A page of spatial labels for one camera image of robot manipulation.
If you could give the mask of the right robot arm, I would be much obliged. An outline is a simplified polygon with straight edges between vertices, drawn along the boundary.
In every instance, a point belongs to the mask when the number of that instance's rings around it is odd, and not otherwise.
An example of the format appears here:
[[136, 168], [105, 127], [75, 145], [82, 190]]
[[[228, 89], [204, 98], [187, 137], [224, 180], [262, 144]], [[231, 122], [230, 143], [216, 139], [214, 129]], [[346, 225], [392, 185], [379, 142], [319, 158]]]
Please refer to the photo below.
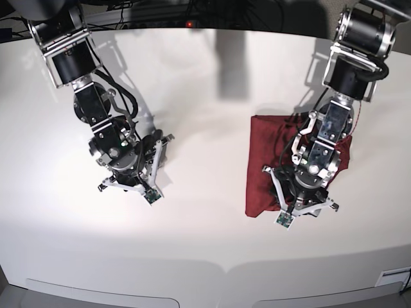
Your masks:
[[72, 87], [74, 111], [92, 131], [90, 154], [111, 173], [99, 191], [108, 187], [136, 191], [148, 203], [162, 198], [157, 173], [174, 137], [162, 130], [139, 135], [136, 97], [115, 81], [98, 56], [81, 2], [1, 1], [1, 6], [19, 14], [54, 87]]

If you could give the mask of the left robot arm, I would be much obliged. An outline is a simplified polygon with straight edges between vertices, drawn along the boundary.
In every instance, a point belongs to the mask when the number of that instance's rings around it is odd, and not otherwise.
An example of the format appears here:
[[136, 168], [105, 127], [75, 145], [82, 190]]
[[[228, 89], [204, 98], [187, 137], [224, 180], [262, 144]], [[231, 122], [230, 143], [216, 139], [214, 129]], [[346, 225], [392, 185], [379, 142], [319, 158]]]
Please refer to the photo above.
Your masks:
[[338, 20], [322, 85], [332, 95], [317, 101], [288, 139], [277, 167], [264, 166], [279, 204], [276, 222], [286, 228], [323, 208], [338, 210], [327, 187], [342, 161], [341, 147], [354, 130], [354, 102], [370, 102], [385, 79], [396, 28], [410, 20], [410, 1], [355, 1]]

